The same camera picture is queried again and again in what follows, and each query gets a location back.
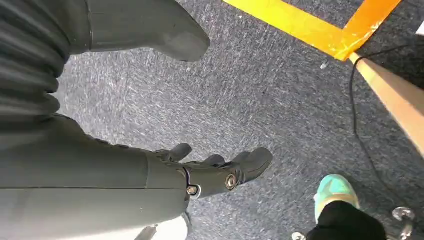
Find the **teal shoe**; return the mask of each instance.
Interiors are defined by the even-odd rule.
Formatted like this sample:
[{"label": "teal shoe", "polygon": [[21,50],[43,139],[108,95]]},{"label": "teal shoe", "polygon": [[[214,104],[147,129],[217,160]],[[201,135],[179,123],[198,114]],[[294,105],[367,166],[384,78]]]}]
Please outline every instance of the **teal shoe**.
[{"label": "teal shoe", "polygon": [[338,174],[324,177],[313,199],[315,200],[315,220],[317,223],[321,212],[331,202],[343,201],[357,209],[360,208],[354,188],[346,178]]}]

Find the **black pants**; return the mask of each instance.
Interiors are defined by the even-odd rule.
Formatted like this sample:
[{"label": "black pants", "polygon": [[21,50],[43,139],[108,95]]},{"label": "black pants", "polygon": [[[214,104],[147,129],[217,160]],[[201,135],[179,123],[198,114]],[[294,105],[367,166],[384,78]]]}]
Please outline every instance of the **black pants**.
[{"label": "black pants", "polygon": [[386,240],[383,225],[349,203],[328,204],[307,240]]}]

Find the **cable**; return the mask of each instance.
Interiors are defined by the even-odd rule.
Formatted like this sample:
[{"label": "cable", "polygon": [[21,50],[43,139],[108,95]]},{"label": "cable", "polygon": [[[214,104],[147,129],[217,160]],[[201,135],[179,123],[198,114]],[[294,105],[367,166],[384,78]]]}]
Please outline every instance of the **cable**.
[{"label": "cable", "polygon": [[[363,59],[368,59],[370,57],[373,56],[377,56],[377,55],[381,55],[381,54],[386,54],[389,52],[393,52],[395,50],[399,50],[399,49],[403,49],[403,48],[408,48],[408,47],[424,47],[424,44],[405,44],[405,45],[400,45],[400,46],[396,46],[396,47],[392,47],[389,48],[387,50],[383,50],[380,52],[375,52],[375,53],[371,53],[371,54],[367,54],[364,56],[361,56],[360,58],[358,58],[355,63],[353,64],[353,69],[352,69],[352,73],[350,75],[350,80],[349,80],[349,99],[350,99],[350,107],[351,107],[351,112],[352,112],[352,130],[353,130],[353,135],[355,136],[356,140],[358,141],[361,149],[363,150],[365,157],[375,175],[375,177],[377,178],[377,180],[380,182],[380,184],[387,189],[392,196],[394,196],[396,198],[396,200],[398,202],[400,202],[402,205],[404,205],[405,207],[410,207],[411,205],[407,202],[407,200],[401,196],[399,196],[399,194],[397,194],[393,189],[391,189],[382,179],[382,176],[380,175],[380,173],[377,171],[377,168],[373,162],[373,159],[370,156],[370,153],[368,152],[364,142],[361,140],[361,137],[358,134],[358,115],[357,115],[357,110],[356,110],[356,106],[355,106],[355,96],[354,96],[354,78],[355,78],[355,71],[357,69],[357,65],[358,63],[363,60]],[[390,200],[393,202],[393,205],[396,205],[396,202],[393,200],[393,198],[390,197]]]}]

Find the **prosthetic arm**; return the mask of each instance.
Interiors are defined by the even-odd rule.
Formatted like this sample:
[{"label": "prosthetic arm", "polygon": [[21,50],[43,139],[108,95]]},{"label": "prosthetic arm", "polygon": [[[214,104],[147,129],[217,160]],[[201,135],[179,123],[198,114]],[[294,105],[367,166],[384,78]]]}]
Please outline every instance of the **prosthetic arm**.
[{"label": "prosthetic arm", "polygon": [[0,0],[0,239],[63,239],[163,222],[190,198],[225,193],[270,165],[265,148],[230,162],[180,163],[86,135],[55,113],[70,55],[150,47],[197,61],[210,40],[173,0]]}]

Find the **wooden stick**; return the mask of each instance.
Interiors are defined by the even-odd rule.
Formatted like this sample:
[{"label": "wooden stick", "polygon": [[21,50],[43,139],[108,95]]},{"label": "wooden stick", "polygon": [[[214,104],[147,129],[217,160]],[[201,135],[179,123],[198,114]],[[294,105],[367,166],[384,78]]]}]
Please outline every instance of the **wooden stick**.
[{"label": "wooden stick", "polygon": [[[359,57],[353,53],[349,59],[355,63]],[[424,91],[368,59],[356,68],[424,156]]]}]

